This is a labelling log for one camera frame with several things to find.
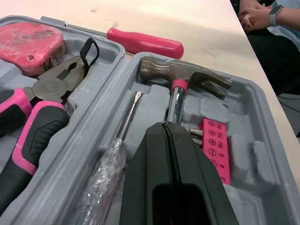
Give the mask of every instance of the watch strap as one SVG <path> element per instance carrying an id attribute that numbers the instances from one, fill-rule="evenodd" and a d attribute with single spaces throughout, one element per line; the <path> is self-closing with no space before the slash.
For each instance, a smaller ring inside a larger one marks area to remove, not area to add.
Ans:
<path id="1" fill-rule="evenodd" d="M 278 24 L 276 23 L 276 15 L 277 14 L 269 15 L 271 26 L 278 26 Z"/>

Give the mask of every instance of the person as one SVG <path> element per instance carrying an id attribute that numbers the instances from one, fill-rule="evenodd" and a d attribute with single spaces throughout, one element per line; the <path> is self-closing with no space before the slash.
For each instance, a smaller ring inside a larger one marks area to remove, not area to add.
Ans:
<path id="1" fill-rule="evenodd" d="M 280 10 L 271 18 L 272 8 Z M 238 17 L 276 95 L 299 95 L 300 1 L 275 0 L 266 7 L 256 0 L 240 0 Z"/>

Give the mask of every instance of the metal shaft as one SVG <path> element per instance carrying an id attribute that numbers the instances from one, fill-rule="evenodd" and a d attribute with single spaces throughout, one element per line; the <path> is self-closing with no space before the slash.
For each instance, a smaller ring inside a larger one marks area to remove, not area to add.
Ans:
<path id="1" fill-rule="evenodd" d="M 135 98 L 134 98 L 132 107 L 129 110 L 129 112 L 127 113 L 126 118 L 123 120 L 123 122 L 121 124 L 121 127 L 120 127 L 120 129 L 117 133 L 116 138 L 119 138 L 119 139 L 124 141 L 126 133 L 128 131 L 128 128 L 129 128 L 129 125 L 130 125 L 130 123 L 133 119 L 133 116 L 135 115 L 135 110 L 136 110 L 136 107 L 137 107 L 137 103 L 138 103 L 141 96 L 142 96 L 142 93 L 140 91 L 135 93 Z"/>
<path id="2" fill-rule="evenodd" d="M 167 120 L 180 125 L 185 92 L 181 87 L 173 89 Z"/>

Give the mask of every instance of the hand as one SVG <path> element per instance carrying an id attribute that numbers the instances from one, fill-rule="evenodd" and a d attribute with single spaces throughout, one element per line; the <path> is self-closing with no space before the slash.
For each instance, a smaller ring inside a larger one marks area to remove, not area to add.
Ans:
<path id="1" fill-rule="evenodd" d="M 257 0 L 240 0 L 239 20 L 242 21 L 245 15 L 241 15 L 242 10 L 245 8 L 264 8 L 265 5 L 261 5 Z"/>
<path id="2" fill-rule="evenodd" d="M 267 28 L 271 26 L 269 19 L 270 11 L 271 9 L 268 7 L 259 9 L 247 7 L 240 12 L 243 17 L 241 25 L 247 32 Z"/>

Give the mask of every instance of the plastic wrap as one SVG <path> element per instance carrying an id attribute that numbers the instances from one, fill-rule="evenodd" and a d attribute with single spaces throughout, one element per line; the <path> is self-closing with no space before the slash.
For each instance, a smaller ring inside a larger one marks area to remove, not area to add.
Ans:
<path id="1" fill-rule="evenodd" d="M 125 166 L 123 141 L 114 138 L 97 162 L 77 203 L 70 225 L 102 225 Z"/>

